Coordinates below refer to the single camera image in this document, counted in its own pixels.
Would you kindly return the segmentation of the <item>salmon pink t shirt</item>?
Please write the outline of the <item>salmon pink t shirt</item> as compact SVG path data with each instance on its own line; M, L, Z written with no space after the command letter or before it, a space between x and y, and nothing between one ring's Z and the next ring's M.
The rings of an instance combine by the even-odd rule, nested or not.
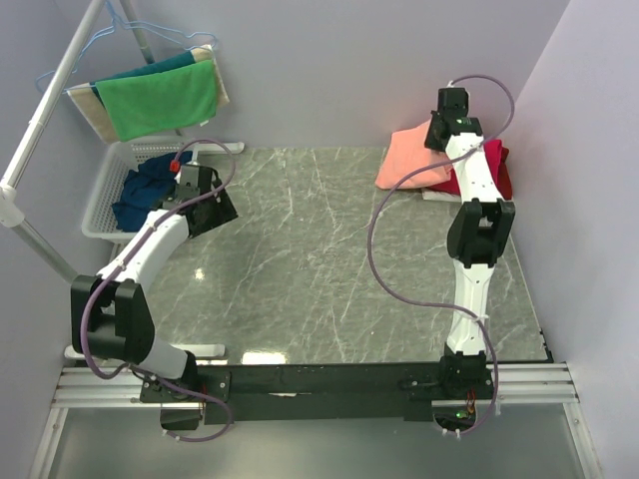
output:
M425 145L430 121L417 127L399 130L391 134L390 143L379 168L375 185L381 190L390 190L409 173L435 163L447 161L448 157ZM443 184L450 180L451 166L443 166L419 173L403 182L401 189L413 190Z

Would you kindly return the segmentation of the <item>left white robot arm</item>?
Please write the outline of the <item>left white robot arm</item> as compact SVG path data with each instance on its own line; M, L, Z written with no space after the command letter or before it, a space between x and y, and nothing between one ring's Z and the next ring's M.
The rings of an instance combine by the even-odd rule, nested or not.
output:
M146 291L179 245L237 218L226 185L211 167L183 165L121 253L95 275L74 279L72 347L90 367L97 359L118 360L164 379L179 401L201 391L195 354L158 336Z

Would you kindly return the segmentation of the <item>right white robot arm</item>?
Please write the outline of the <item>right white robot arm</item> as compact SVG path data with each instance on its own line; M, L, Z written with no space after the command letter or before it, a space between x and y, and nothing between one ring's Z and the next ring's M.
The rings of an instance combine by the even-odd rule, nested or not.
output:
M492 177L483 142L479 120L469 116L466 90L440 89L424 144L452 162L461 198L446 237L455 296L437 376L439 389L451 398L491 384L483 330L488 290L515 217L514 202L503 197Z

